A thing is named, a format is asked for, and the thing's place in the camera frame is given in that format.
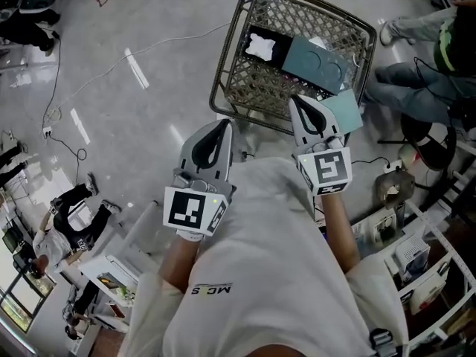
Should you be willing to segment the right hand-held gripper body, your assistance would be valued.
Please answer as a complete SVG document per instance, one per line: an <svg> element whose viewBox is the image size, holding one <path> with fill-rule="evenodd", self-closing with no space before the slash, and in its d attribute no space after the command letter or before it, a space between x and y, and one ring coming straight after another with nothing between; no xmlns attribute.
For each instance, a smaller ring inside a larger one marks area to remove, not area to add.
<svg viewBox="0 0 476 357"><path fill-rule="evenodd" d="M344 145L344 138L342 134L318 139L295 133L292 155L313 196L341 192L352 182L350 148Z"/></svg>

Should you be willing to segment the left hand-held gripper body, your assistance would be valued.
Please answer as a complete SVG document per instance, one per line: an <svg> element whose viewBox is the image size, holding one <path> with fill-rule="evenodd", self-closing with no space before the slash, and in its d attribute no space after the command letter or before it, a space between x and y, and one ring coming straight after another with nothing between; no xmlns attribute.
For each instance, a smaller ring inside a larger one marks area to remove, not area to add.
<svg viewBox="0 0 476 357"><path fill-rule="evenodd" d="M193 235L211 237L229 208L236 187L228 181L233 161L220 170L197 170L182 159L174 169L174 179L165 188L163 225Z"/></svg>

